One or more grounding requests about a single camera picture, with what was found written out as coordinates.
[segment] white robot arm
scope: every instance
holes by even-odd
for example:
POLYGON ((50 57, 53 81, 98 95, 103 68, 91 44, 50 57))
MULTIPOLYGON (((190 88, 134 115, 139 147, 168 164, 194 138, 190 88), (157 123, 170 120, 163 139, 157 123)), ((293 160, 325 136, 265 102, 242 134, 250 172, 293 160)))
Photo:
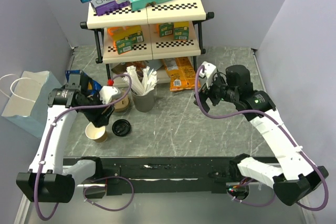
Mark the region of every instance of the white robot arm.
MULTIPOLYGON (((250 112, 244 116, 264 137, 280 164, 280 167, 267 165, 247 154, 241 154, 232 160, 230 175, 235 179, 250 177, 272 187, 278 198, 289 206, 315 190, 321 179, 300 154, 302 146, 298 146, 295 140, 292 143, 281 131, 280 127, 293 139, 271 98, 263 91, 253 90, 249 70, 242 65, 228 67, 225 81, 224 74, 218 72, 213 64, 204 62, 202 65, 204 71, 199 73, 199 77, 204 85, 198 92, 202 109, 206 113, 209 111, 206 100, 210 99, 214 106, 220 101, 226 101, 233 103, 238 111, 263 112, 264 116, 250 112)), ((324 178, 328 176, 323 166, 318 169, 324 178)))
POLYGON ((64 111, 83 105, 103 105, 121 97, 121 92, 115 87, 104 86, 99 92, 88 87, 92 86, 92 79, 83 72, 71 74, 69 84, 60 89, 54 89, 48 99, 48 118, 39 149, 29 166, 27 173, 19 173, 16 184, 30 201, 34 201, 34 181, 40 172, 38 200, 40 202, 69 202, 77 185, 90 177, 100 178, 102 164, 100 158, 83 157, 75 165, 63 170, 63 157, 68 135, 78 112, 96 127, 108 125, 109 117, 114 107, 90 110, 72 110, 64 114, 54 126, 49 145, 43 161, 41 160, 50 125, 54 119, 64 111))

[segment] gray marble surface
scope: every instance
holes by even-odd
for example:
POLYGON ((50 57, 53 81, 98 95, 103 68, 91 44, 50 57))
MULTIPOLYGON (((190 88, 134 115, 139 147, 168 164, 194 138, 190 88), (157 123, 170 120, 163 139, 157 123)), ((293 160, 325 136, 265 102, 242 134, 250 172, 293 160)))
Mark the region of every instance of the gray marble surface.
MULTIPOLYGON (((255 89, 262 89, 261 80, 249 48, 208 47, 198 57, 215 64, 219 71, 234 65, 245 65, 251 72, 255 89)), ((105 84, 105 65, 95 63, 94 46, 75 49, 73 69, 82 69, 90 77, 105 84)), ((252 156, 273 156, 261 135, 242 115, 213 120, 205 117, 193 104, 193 91, 170 92, 169 84, 156 88, 156 104, 148 113, 137 111, 133 104, 123 113, 113 113, 107 126, 108 139, 96 143, 85 135, 88 121, 81 113, 72 126, 65 156, 235 156, 247 153, 252 156), (132 125, 126 137, 112 133, 112 124, 126 119, 132 125)), ((232 104, 222 102, 211 106, 210 113, 224 115, 235 111, 232 104)))

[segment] bag handle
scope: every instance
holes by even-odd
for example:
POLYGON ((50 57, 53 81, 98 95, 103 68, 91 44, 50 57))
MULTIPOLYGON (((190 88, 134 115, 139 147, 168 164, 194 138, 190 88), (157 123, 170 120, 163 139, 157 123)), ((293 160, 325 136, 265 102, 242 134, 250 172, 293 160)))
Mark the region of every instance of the bag handle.
MULTIPOLYGON (((8 77, 8 76, 18 76, 18 75, 17 75, 17 74, 14 74, 14 73, 6 74, 6 75, 4 75, 4 76, 2 76, 2 77, 0 78, 0 81, 1 81, 4 77, 8 77)), ((10 85, 10 88, 9 88, 9 89, 11 90, 11 93, 12 93, 14 96, 19 97, 19 98, 21 98, 21 99, 23 99, 23 100, 27 100, 27 101, 30 101, 30 102, 36 102, 36 101, 34 101, 34 100, 31 100, 31 99, 28 99, 28 98, 25 98, 25 97, 21 97, 21 96, 19 96, 19 95, 17 95, 17 94, 14 93, 14 91, 13 91, 13 85, 14 85, 15 83, 17 83, 19 80, 23 80, 23 79, 25 79, 25 80, 32 80, 32 81, 35 81, 35 82, 37 82, 38 84, 40 84, 38 81, 36 81, 36 80, 34 80, 34 79, 32 79, 32 78, 21 77, 21 78, 16 79, 15 81, 13 81, 12 84, 10 85)), ((4 94, 5 96, 7 96, 8 98, 11 98, 11 97, 10 97, 8 94, 6 94, 3 90, 0 89, 0 92, 1 92, 2 94, 4 94)))

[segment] checkered pattern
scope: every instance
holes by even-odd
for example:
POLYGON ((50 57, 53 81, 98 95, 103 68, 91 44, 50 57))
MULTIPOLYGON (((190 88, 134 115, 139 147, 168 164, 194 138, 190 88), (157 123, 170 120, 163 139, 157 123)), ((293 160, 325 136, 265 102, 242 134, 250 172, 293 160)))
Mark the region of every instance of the checkered pattern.
POLYGON ((167 42, 156 42, 156 48, 165 48, 165 47, 184 47, 184 46, 193 46, 194 40, 175 40, 167 42))
POLYGON ((180 10, 198 8, 197 3, 175 4, 175 5, 152 5, 152 11, 155 10, 180 10))
POLYGON ((105 15, 115 15, 115 14, 127 14, 127 13, 139 13, 141 12, 141 10, 132 10, 129 7, 123 8, 123 9, 119 9, 119 10, 113 10, 111 12, 106 12, 105 15))
MULTIPOLYGON (((133 45, 133 50, 137 51, 137 50, 146 50, 147 49, 147 44, 134 44, 133 45)), ((116 52, 117 49, 113 46, 113 47, 108 47, 107 52, 116 52)))

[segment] paper bag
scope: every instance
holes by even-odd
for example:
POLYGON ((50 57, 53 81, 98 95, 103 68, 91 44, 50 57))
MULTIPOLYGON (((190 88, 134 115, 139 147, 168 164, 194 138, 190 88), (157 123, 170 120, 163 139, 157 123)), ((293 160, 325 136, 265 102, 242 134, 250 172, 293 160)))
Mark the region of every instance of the paper bag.
POLYGON ((22 77, 33 80, 19 80, 14 93, 35 102, 12 95, 2 116, 31 135, 41 138, 47 122, 48 95, 53 89, 60 88, 61 84, 49 71, 24 71, 22 77))

